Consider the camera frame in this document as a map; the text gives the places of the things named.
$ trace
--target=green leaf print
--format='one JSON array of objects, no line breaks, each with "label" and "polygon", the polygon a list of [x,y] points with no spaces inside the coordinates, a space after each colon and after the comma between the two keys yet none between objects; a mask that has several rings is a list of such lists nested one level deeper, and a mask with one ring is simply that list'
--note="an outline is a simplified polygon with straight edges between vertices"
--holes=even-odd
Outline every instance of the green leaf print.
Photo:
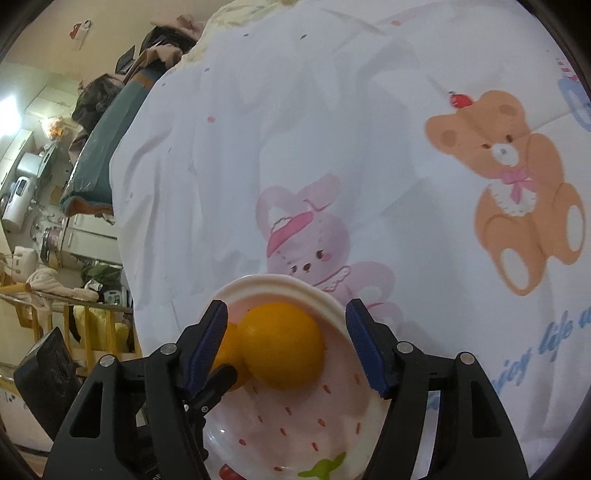
[{"label": "green leaf print", "polygon": [[346,452],[337,455],[334,460],[323,458],[320,462],[307,472],[300,472],[297,476],[302,478],[319,478],[320,480],[330,480],[330,474],[340,467],[347,456]]}]

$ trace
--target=teddy bear print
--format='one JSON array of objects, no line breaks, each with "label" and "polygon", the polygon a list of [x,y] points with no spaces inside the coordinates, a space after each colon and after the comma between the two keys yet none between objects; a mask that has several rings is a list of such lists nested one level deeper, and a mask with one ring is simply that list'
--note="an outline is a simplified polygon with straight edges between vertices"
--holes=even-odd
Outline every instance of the teddy bear print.
[{"label": "teddy bear print", "polygon": [[461,97],[469,101],[452,102],[456,112],[430,118],[425,131],[436,149],[490,180],[476,207],[476,236],[503,282],[524,296],[541,282],[550,256],[567,265],[579,259],[583,202],[564,181],[556,147],[531,132],[517,98],[496,90],[476,101]]}]

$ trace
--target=plastic bag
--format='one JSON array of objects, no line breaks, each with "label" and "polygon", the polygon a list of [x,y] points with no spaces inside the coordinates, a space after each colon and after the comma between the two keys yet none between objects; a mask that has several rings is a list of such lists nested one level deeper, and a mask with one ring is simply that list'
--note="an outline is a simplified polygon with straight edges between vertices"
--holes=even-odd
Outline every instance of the plastic bag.
[{"label": "plastic bag", "polygon": [[43,134],[49,140],[56,140],[60,138],[66,130],[64,119],[60,116],[54,116],[41,120],[41,128],[43,129]]}]

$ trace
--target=window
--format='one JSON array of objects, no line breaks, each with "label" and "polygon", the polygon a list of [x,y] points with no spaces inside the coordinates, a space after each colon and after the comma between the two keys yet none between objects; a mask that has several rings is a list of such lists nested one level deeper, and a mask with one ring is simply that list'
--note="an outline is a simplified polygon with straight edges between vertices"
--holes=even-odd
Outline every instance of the window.
[{"label": "window", "polygon": [[13,96],[0,101],[0,137],[15,135],[21,127],[21,116],[18,114],[17,101]]}]

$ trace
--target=white bowl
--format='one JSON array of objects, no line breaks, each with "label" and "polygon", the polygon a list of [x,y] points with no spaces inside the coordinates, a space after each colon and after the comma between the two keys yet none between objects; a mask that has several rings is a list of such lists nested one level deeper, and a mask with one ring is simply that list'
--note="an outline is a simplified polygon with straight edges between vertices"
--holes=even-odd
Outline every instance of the white bowl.
[{"label": "white bowl", "polygon": [[360,477],[371,458],[388,402],[370,389],[345,326],[345,308],[333,297],[287,275],[252,275],[219,290],[229,320],[240,323],[251,308],[291,303],[312,315],[326,353],[318,381],[295,391],[277,391],[250,380],[224,395],[203,430],[212,478],[227,464],[247,480],[298,479],[323,459],[345,453],[333,480]]}]

